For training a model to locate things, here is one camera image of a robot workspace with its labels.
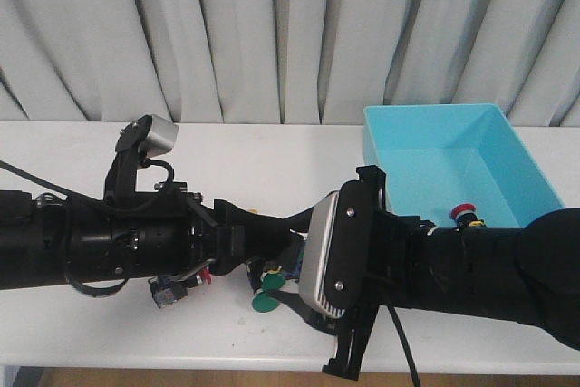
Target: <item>screw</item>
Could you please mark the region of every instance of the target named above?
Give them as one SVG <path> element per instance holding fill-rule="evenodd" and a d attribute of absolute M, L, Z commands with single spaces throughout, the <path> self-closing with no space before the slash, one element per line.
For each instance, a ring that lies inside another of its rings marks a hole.
<path fill-rule="evenodd" d="M 134 232 L 133 236 L 130 239 L 129 248 L 133 251 L 137 251 L 139 249 L 139 234 Z"/>

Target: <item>red button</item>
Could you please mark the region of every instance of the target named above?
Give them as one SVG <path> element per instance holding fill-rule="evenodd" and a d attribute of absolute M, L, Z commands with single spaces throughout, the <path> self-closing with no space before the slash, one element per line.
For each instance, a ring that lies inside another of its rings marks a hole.
<path fill-rule="evenodd" d="M 209 273 L 209 269 L 205 268 L 200 273 L 199 276 L 203 281 L 211 285 L 211 274 Z"/>
<path fill-rule="evenodd" d="M 453 210 L 451 210 L 449 216 L 451 217 L 451 219 L 455 220 L 455 218 L 463 212 L 475 212 L 475 205 L 471 203 L 459 204 L 458 206 L 453 208 Z"/>

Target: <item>green round token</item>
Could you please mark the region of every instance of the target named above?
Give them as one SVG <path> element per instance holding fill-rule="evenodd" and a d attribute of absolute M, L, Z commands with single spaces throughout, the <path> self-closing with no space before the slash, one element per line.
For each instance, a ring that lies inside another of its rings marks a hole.
<path fill-rule="evenodd" d="M 285 283 L 282 274 L 266 274 L 262 280 L 264 290 L 278 290 Z"/>
<path fill-rule="evenodd" d="M 252 300 L 252 307 L 259 313 L 271 312 L 279 305 L 280 303 L 266 295 L 266 292 L 257 294 Z"/>

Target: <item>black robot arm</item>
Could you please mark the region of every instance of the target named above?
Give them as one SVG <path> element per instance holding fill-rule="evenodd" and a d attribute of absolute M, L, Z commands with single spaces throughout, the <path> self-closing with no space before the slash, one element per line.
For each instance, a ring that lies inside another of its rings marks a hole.
<path fill-rule="evenodd" d="M 151 277 L 159 307 L 246 263 L 260 287 L 268 262 L 286 255 L 299 273 L 299 294 L 264 289 L 314 328 L 338 339 L 324 371 L 357 379 L 380 305 L 504 319 L 540 327 L 580 348 L 580 209 L 558 210 L 526 228 L 487 228 L 469 205 L 454 227 L 385 209 L 385 174 L 357 169 L 314 208 L 290 218 L 247 212 L 174 180 L 154 157 L 168 152 L 177 127 L 147 115 L 128 125 L 116 146 L 103 199 L 0 168 L 50 190 L 32 199 L 0 191 L 0 289 L 70 284 L 90 296 L 112 295 L 133 277 Z M 138 169 L 168 175 L 156 192 L 135 190 Z M 301 269 L 296 259 L 304 256 Z M 118 280 L 100 288 L 91 282 Z"/>

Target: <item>white curtain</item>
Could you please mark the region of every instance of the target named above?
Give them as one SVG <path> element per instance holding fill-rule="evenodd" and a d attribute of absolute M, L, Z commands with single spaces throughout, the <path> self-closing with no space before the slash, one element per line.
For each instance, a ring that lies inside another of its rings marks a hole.
<path fill-rule="evenodd" d="M 0 0 L 0 120 L 580 126 L 580 0 Z"/>

